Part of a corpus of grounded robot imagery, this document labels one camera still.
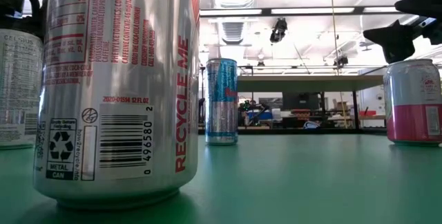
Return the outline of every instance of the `silver can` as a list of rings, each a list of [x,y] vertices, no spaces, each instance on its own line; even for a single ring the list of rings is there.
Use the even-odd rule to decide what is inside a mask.
[[[441,78],[431,59],[390,64],[384,75],[388,138],[399,144],[442,142]]]
[[[152,203],[194,177],[199,0],[48,0],[34,186],[60,205]]]
[[[0,149],[35,143],[42,50],[39,37],[0,28]]]
[[[206,142],[231,145],[238,141],[238,76],[233,59],[210,59],[206,100]]]

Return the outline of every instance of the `green table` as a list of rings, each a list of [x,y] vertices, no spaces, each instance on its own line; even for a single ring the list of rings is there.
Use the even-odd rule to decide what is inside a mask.
[[[206,147],[180,194],[75,212],[32,188],[32,150],[0,151],[0,223],[441,223],[442,150],[382,136],[240,136]]]

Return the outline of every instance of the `laboratory room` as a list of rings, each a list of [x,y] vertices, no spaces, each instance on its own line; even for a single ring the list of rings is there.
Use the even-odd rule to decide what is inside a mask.
[[[442,0],[0,0],[0,223],[442,223]]]

